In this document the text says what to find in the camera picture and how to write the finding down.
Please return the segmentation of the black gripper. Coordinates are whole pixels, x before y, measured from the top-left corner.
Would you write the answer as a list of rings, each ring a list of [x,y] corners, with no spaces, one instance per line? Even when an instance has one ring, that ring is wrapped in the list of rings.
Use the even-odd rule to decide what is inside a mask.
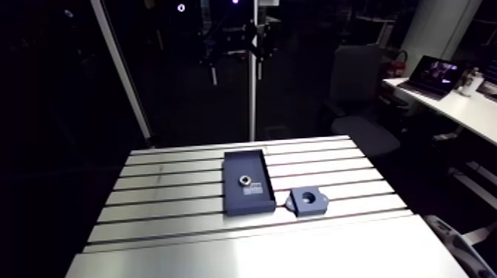
[[[216,58],[212,54],[248,51],[256,55],[257,80],[263,79],[263,63],[273,56],[272,25],[248,23],[239,27],[224,27],[212,34],[212,51],[205,50],[203,64],[209,68],[211,81],[217,86]]]

